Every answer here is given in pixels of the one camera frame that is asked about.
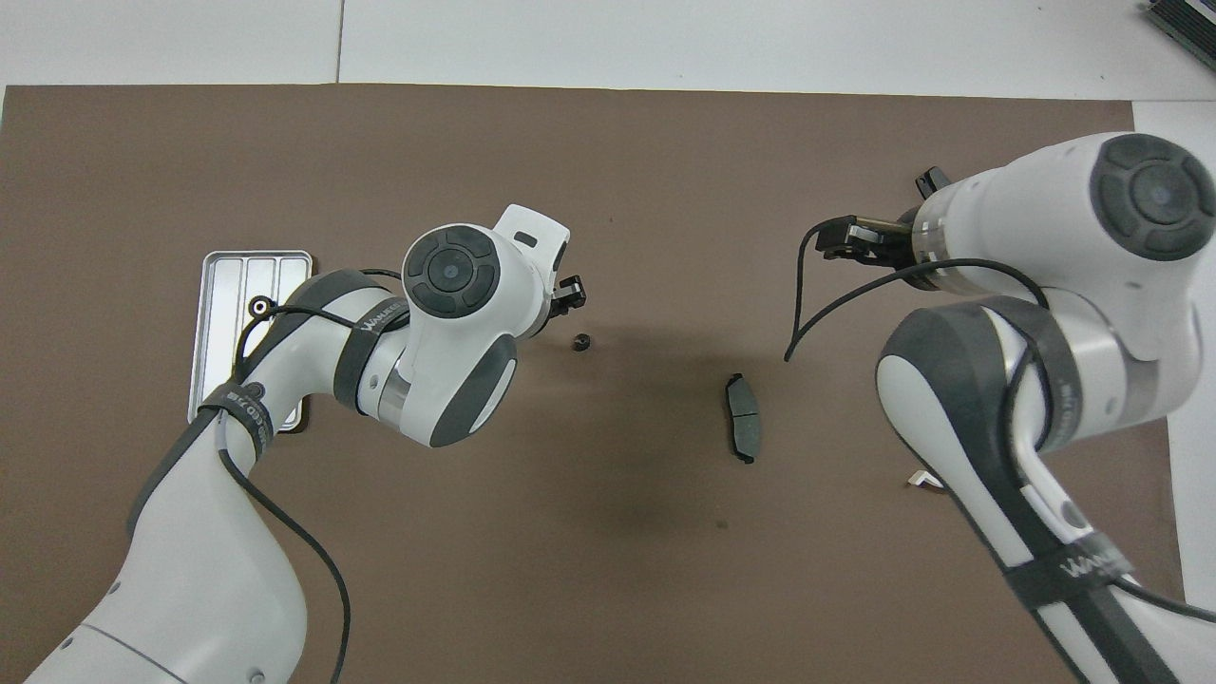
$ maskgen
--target black button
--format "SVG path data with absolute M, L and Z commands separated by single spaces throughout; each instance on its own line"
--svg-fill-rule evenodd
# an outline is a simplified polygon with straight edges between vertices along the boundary
M 494 252 L 494 241 L 471 225 L 454 225 L 444 231 L 449 245 L 460 245 L 474 257 L 486 257 Z
M 1162 254 L 1176 254 L 1178 258 L 1189 257 L 1199 251 L 1206 242 L 1206 235 L 1199 229 L 1199 224 L 1192 222 L 1173 230 L 1154 230 L 1144 241 L 1144 246 Z
M 456 248 L 435 252 L 427 267 L 427 279 L 432 287 L 441 292 L 457 292 L 473 280 L 473 260 Z
M 432 252 L 439 248 L 439 240 L 435 239 L 434 234 L 427 235 L 422 240 L 418 240 L 413 250 L 410 250 L 410 259 L 405 264 L 406 275 L 418 276 L 422 275 L 422 270 L 427 265 L 427 257 Z
M 1153 164 L 1137 172 L 1131 190 L 1136 211 L 1156 224 L 1176 224 L 1195 209 L 1195 186 L 1173 164 Z
M 1124 135 L 1107 144 L 1107 158 L 1125 169 L 1136 168 L 1149 159 L 1169 161 L 1173 151 L 1173 145 L 1143 133 Z
M 465 299 L 465 305 L 469 308 L 477 308 L 482 302 L 486 299 L 490 293 L 490 287 L 494 286 L 495 276 L 494 267 L 483 265 L 477 269 L 477 280 L 473 285 L 469 285 L 468 290 L 461 296 Z
M 1085 515 L 1081 514 L 1081 509 L 1076 508 L 1073 501 L 1064 501 L 1060 506 L 1060 515 L 1064 516 L 1064 522 L 1068 522 L 1077 529 L 1085 529 L 1090 527 L 1090 521 L 1085 520 Z
M 410 295 L 413 295 L 413 301 L 428 314 L 450 314 L 456 312 L 455 299 L 447 295 L 435 292 L 422 282 L 415 285 L 413 290 L 410 290 Z
M 1102 211 L 1111 225 L 1121 235 L 1131 237 L 1139 228 L 1139 218 L 1132 212 L 1131 201 L 1127 197 L 1127 189 L 1122 181 L 1114 175 L 1104 175 L 1098 181 L 1098 201 Z
M 536 246 L 536 239 L 522 230 L 516 231 L 516 242 L 522 242 L 529 247 Z
M 1216 189 L 1212 187 L 1212 176 L 1207 175 L 1207 170 L 1194 157 L 1187 157 L 1182 162 L 1182 170 L 1187 172 L 1195 184 L 1195 190 L 1199 191 L 1199 211 L 1216 217 Z

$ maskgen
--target black strap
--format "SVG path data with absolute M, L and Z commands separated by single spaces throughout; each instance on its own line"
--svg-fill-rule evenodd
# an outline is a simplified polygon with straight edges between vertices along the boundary
M 1010 568 L 1004 581 L 1026 610 L 1066 601 L 1132 572 L 1132 564 L 1100 532 Z
M 249 433 L 249 439 L 253 441 L 254 460 L 261 458 L 261 453 L 270 447 L 270 441 L 275 436 L 270 410 L 261 403 L 261 397 L 265 392 L 265 388 L 258 382 L 243 386 L 230 381 L 216 387 L 198 405 L 199 409 L 220 409 L 226 411 L 244 426 L 244 431 Z
M 1049 452 L 1068 444 L 1081 422 L 1081 374 L 1055 316 L 1042 307 L 1013 297 L 992 297 L 981 301 L 980 305 L 992 309 L 1018 332 L 1029 337 L 1026 343 L 1032 344 L 1038 355 L 1049 392 L 1046 425 L 1048 433 L 1036 449 Z
M 347 337 L 338 365 L 333 370 L 333 396 L 342 405 L 367 415 L 359 408 L 359 381 L 367 368 L 381 335 L 402 316 L 410 315 L 410 302 L 405 297 L 389 297 L 372 307 L 359 319 Z

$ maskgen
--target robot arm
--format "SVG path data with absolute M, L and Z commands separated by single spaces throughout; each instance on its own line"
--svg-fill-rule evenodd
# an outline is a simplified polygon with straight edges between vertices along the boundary
M 220 454 L 248 473 L 313 393 L 428 447 L 468 437 L 510 385 L 514 341 L 584 302 L 576 276 L 554 296 L 568 240 L 511 206 L 492 230 L 447 225 L 415 242 L 404 298 L 354 270 L 302 285 L 150 477 L 111 590 L 28 682 L 287 682 L 304 596 Z
M 1186 150 L 1103 134 L 950 185 L 901 222 L 834 219 L 817 243 L 894 268 L 995 260 L 1042 286 L 1049 310 L 992 269 L 913 268 L 922 288 L 998 296 L 914 312 L 876 382 L 893 427 L 1081 680 L 1216 672 L 1216 616 L 1141 589 L 1038 456 L 1186 400 L 1200 364 L 1188 287 L 1214 203 Z

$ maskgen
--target aluminum tray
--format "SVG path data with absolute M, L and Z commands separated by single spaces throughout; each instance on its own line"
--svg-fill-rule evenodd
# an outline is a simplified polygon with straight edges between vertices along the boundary
M 212 252 L 203 259 L 198 293 L 198 323 L 195 327 L 195 365 L 190 372 L 190 407 L 186 421 L 195 419 L 198 404 L 232 374 L 232 358 L 241 330 L 249 323 L 249 299 L 258 295 L 282 303 L 313 275 L 313 257 L 298 250 Z M 266 335 L 259 325 L 246 343 L 248 354 Z M 292 431 L 304 421 L 304 403 L 283 422 Z

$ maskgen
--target white tile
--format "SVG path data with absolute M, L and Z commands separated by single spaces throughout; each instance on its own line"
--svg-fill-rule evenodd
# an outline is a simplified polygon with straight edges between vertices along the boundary
M 347 0 L 343 82 L 1216 99 L 1139 0 Z
M 334 80 L 340 0 L 0 0 L 0 84 Z
M 1216 173 L 1216 102 L 1135 102 L 1136 130 L 1182 145 Z M 1199 385 L 1170 414 L 1170 470 L 1182 584 L 1192 604 L 1216 610 L 1216 245 L 1192 285 L 1206 349 Z

